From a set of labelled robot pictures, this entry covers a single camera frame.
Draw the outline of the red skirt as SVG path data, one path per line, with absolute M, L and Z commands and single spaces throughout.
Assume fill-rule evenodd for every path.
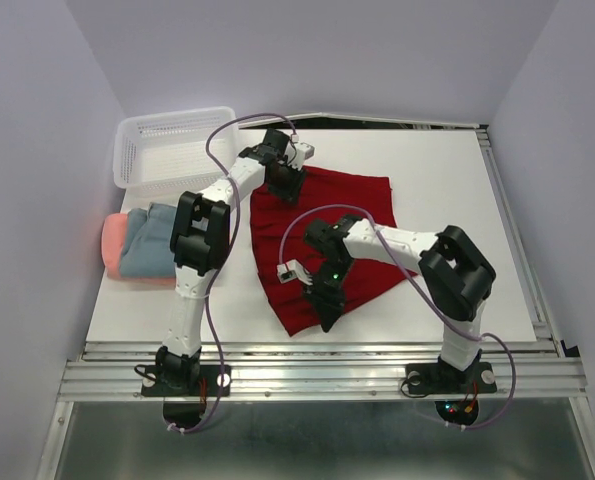
M 250 196 L 252 250 L 270 307 L 289 336 L 331 327 L 321 314 L 348 313 L 406 280 L 376 260 L 353 260 L 342 237 L 368 211 L 376 223 L 396 225 L 386 177 L 308 167 L 299 198 L 290 204 L 268 186 Z

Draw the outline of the light blue denim skirt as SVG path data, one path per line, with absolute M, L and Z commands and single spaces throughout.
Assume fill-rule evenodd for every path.
M 175 277 L 170 239 L 176 208 L 151 203 L 128 212 L 119 272 L 123 278 L 166 280 Z

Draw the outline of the pink pleated skirt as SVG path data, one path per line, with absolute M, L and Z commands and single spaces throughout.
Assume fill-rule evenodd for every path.
M 101 257 L 106 269 L 106 275 L 117 281 L 143 283 L 172 288 L 175 279 L 151 277 L 123 277 L 120 273 L 121 252 L 128 232 L 128 214 L 113 213 L 103 223 L 101 232 Z

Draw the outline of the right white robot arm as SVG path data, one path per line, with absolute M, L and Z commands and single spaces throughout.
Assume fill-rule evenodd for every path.
M 323 331 L 343 314 L 344 283 L 356 261 L 401 267 L 408 279 L 423 279 L 417 291 L 444 324 L 438 360 L 407 367 L 409 394 L 457 394 L 478 382 L 481 317 L 496 272 L 461 228 L 410 232 L 349 214 L 334 224 L 314 220 L 304 241 L 323 257 L 303 288 Z

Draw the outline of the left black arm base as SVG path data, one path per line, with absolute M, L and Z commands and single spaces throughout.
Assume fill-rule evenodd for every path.
M 200 364 L 190 374 L 168 371 L 161 366 L 137 364 L 134 372 L 141 378 L 141 395 L 148 398 L 216 397 L 230 395 L 231 367 Z

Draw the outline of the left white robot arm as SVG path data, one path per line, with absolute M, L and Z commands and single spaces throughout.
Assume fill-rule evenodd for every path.
M 231 226 L 239 220 L 231 214 L 263 185 L 281 200 L 296 203 L 306 177 L 304 164 L 313 155 L 314 147 L 296 134 L 269 129 L 261 143 L 238 154 L 222 178 L 180 196 L 170 238 L 175 297 L 167 333 L 148 374 L 157 396 L 199 392 L 201 322 L 211 284 L 235 239 Z

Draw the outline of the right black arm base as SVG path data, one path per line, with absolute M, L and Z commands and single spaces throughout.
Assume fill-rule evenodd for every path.
M 460 371 L 442 362 L 412 363 L 405 369 L 408 392 L 414 396 L 492 394 L 498 391 L 492 366 L 488 362 L 471 365 Z

